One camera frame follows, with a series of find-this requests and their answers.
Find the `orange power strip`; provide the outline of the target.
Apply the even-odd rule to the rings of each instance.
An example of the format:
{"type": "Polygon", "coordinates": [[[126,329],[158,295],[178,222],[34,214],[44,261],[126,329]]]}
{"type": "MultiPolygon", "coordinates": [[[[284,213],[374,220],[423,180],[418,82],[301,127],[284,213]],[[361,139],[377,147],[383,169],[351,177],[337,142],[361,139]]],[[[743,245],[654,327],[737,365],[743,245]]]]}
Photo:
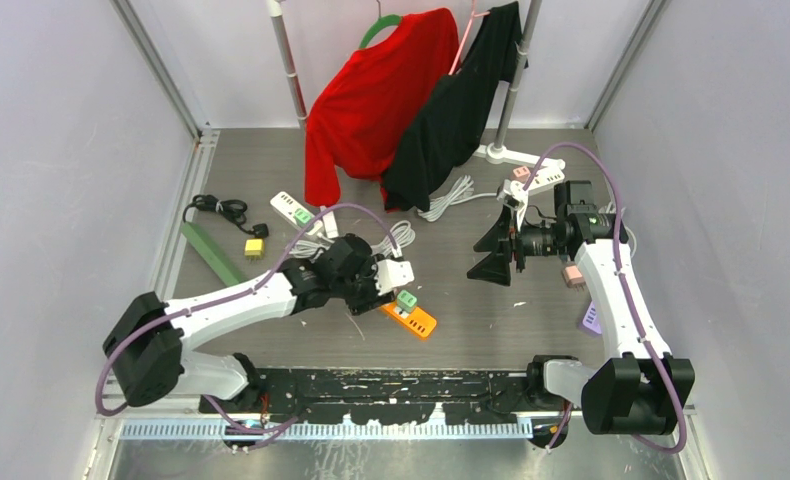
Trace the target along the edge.
{"type": "Polygon", "coordinates": [[[427,340],[437,327],[437,320],[418,306],[411,311],[406,311],[400,308],[396,302],[392,302],[381,306],[379,311],[420,340],[427,340]]]}

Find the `pink plug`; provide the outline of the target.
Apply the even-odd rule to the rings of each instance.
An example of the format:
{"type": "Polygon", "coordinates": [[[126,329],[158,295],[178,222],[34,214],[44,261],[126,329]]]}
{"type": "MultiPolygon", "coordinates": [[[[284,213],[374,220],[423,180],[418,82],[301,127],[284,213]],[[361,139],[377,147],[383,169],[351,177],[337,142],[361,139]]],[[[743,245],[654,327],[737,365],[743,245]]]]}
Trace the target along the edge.
{"type": "Polygon", "coordinates": [[[518,166],[511,172],[511,179],[524,184],[530,177],[531,170],[526,166],[518,166]]]}
{"type": "Polygon", "coordinates": [[[586,284],[586,280],[576,265],[564,266],[561,275],[568,288],[577,289],[586,284]]]}

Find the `purple power strip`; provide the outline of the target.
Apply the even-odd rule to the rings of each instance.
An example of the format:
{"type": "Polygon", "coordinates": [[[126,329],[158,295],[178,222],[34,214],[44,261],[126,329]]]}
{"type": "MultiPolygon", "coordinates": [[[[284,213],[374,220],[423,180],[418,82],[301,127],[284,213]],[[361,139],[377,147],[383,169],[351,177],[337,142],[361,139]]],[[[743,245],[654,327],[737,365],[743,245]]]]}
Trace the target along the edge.
{"type": "Polygon", "coordinates": [[[591,336],[601,336],[602,329],[598,320],[597,311],[593,302],[590,302],[581,320],[577,324],[578,328],[591,336]]]}

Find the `yellow plug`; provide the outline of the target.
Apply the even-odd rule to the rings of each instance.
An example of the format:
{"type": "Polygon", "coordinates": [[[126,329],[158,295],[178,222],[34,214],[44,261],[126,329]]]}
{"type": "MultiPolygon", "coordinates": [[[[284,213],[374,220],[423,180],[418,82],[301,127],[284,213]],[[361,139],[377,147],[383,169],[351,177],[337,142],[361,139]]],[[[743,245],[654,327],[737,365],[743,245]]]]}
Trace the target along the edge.
{"type": "Polygon", "coordinates": [[[244,243],[243,255],[249,260],[260,259],[265,254],[265,241],[261,238],[250,238],[244,243]]]}

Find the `green power strip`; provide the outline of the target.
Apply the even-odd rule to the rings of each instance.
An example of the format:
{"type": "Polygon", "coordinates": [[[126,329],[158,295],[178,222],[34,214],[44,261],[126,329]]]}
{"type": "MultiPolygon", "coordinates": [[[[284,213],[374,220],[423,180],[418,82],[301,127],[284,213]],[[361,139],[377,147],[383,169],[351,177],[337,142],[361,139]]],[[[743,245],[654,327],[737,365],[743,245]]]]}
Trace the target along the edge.
{"type": "Polygon", "coordinates": [[[180,231],[187,243],[226,287],[248,280],[247,276],[232,262],[226,252],[203,227],[193,222],[183,222],[180,231]]]}

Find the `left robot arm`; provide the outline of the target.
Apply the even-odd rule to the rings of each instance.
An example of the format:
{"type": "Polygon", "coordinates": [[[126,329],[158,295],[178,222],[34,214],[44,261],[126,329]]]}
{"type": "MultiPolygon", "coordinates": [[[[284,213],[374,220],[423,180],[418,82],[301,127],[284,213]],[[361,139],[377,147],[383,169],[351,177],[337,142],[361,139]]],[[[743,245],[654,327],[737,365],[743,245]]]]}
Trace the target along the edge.
{"type": "Polygon", "coordinates": [[[253,280],[201,296],[161,300],[154,292],[135,297],[102,344],[107,362],[96,390],[96,408],[120,413],[103,403],[110,376],[124,407],[153,404],[169,395],[197,395],[203,410],[248,413],[261,407],[266,386],[242,353],[216,356],[202,345],[258,322],[344,301],[353,316],[391,303],[398,289],[414,279],[401,251],[372,251],[362,238],[347,234],[313,258],[286,258],[253,280]]]}

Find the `green plug on white strip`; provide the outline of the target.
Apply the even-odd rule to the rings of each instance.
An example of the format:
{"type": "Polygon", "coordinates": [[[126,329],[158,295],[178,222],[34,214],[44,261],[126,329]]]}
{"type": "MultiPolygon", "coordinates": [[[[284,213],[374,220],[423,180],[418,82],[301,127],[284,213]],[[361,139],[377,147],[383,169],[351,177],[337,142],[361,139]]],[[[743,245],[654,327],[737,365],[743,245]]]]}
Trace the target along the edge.
{"type": "Polygon", "coordinates": [[[308,225],[313,217],[314,215],[304,208],[298,208],[293,212],[293,219],[299,227],[308,225]]]}

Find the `right white power strip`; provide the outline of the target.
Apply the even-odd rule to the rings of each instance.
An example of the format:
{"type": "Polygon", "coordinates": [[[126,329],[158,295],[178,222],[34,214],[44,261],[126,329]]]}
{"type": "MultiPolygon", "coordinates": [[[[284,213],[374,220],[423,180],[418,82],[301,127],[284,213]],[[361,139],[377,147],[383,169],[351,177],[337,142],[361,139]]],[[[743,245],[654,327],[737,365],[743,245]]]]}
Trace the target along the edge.
{"type": "Polygon", "coordinates": [[[553,187],[565,180],[564,171],[557,167],[544,167],[536,172],[527,192],[529,195],[536,195],[545,191],[550,191],[553,187]]]}

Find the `white power strip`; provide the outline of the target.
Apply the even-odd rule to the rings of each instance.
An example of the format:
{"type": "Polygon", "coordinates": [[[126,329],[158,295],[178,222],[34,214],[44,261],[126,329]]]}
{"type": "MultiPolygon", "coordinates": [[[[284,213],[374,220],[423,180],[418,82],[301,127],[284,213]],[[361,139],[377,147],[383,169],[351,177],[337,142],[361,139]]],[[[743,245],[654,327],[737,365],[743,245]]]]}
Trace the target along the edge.
{"type": "Polygon", "coordinates": [[[303,231],[307,237],[321,237],[324,233],[323,222],[314,221],[314,214],[289,193],[278,192],[270,199],[269,204],[279,216],[298,231],[303,231]]]}
{"type": "Polygon", "coordinates": [[[545,191],[550,191],[553,187],[565,180],[564,171],[557,167],[544,167],[536,172],[527,192],[529,195],[536,195],[545,191]]]}

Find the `clothes rack right pole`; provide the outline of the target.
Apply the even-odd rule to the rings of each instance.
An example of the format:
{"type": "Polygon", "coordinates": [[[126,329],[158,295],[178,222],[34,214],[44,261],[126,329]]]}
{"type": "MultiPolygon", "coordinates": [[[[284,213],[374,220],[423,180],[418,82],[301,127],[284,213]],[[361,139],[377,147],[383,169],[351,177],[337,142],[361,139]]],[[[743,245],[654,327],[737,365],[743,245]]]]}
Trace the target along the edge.
{"type": "Polygon", "coordinates": [[[506,147],[505,142],[541,6],[542,0],[528,2],[522,37],[516,47],[516,70],[507,88],[496,134],[490,143],[481,144],[474,152],[477,158],[484,159],[490,164],[507,163],[532,168],[540,161],[538,155],[511,150],[506,147]]]}

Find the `left white power strip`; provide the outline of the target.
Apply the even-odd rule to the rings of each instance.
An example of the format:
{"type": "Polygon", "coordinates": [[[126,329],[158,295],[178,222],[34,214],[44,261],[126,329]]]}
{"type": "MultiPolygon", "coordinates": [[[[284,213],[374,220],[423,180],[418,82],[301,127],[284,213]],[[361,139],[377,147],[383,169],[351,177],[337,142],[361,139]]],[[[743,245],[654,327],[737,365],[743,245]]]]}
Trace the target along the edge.
{"type": "Polygon", "coordinates": [[[314,214],[289,193],[278,192],[270,199],[269,204],[279,216],[298,231],[303,231],[307,237],[321,237],[324,233],[323,222],[314,221],[314,214]]]}

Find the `black shirt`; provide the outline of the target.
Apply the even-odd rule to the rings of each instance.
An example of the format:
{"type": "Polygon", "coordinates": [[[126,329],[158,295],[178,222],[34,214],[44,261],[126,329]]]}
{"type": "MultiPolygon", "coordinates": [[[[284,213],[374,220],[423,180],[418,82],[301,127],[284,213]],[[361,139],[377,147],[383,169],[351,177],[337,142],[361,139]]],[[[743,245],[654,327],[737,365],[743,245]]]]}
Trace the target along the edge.
{"type": "Polygon", "coordinates": [[[522,37],[517,1],[488,11],[459,70],[437,82],[402,135],[382,176],[387,211],[427,211],[430,195],[472,157],[499,83],[513,80],[522,37]]]}

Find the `pink hanger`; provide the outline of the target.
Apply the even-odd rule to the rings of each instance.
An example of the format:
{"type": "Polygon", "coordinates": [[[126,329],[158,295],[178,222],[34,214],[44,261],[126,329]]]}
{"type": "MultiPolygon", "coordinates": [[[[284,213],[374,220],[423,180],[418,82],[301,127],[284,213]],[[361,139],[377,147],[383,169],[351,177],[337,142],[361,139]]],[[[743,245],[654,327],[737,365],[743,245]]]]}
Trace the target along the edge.
{"type": "Polygon", "coordinates": [[[471,34],[471,31],[472,31],[472,28],[473,28],[473,26],[475,24],[475,21],[478,18],[487,16],[488,14],[489,14],[488,11],[478,12],[477,11],[477,1],[476,0],[472,0],[471,1],[469,17],[468,17],[467,23],[466,23],[466,25],[464,27],[464,30],[463,30],[463,33],[462,33],[462,37],[461,37],[460,42],[459,42],[458,50],[457,50],[455,56],[453,57],[453,62],[452,62],[451,66],[450,66],[450,69],[448,71],[448,75],[449,76],[454,75],[458,71],[459,65],[461,64],[461,60],[462,60],[462,56],[463,56],[463,52],[464,52],[464,49],[465,49],[466,42],[469,39],[469,36],[471,34]]]}

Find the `green hanger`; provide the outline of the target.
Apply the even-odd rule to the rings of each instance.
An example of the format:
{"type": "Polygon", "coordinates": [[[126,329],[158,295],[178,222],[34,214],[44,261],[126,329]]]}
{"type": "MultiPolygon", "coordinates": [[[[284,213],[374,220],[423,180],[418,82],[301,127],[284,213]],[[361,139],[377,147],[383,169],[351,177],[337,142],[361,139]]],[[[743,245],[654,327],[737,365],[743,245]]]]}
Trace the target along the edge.
{"type": "Polygon", "coordinates": [[[397,14],[388,14],[379,17],[365,32],[359,43],[359,49],[368,48],[372,41],[382,32],[397,28],[402,22],[402,17],[397,14]]]}

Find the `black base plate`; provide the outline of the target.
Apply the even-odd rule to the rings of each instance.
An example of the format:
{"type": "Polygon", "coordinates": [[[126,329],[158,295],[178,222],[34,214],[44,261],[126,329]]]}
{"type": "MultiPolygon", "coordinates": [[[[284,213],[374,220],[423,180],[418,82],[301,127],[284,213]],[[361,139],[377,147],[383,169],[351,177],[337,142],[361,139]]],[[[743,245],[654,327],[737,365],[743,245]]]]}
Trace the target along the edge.
{"type": "Polygon", "coordinates": [[[537,384],[535,373],[507,370],[261,368],[231,400],[199,410],[233,418],[266,414],[282,423],[424,424],[440,409],[448,425],[499,425],[532,413],[560,414],[564,400],[537,384]]]}

